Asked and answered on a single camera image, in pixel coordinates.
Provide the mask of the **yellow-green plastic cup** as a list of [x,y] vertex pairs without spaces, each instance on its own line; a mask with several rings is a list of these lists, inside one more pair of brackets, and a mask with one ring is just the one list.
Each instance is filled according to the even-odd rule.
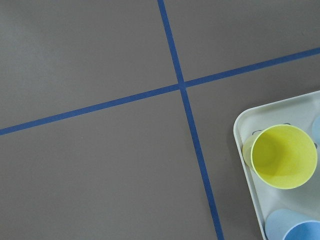
[[289,124],[256,131],[243,143],[242,157],[264,183],[281,190],[305,184],[318,163],[314,141],[305,131]]

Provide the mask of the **light blue plastic cup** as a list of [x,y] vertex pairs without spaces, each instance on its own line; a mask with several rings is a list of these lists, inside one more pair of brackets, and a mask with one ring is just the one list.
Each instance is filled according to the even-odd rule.
[[289,209],[272,212],[265,221],[269,240],[318,240],[320,221]]

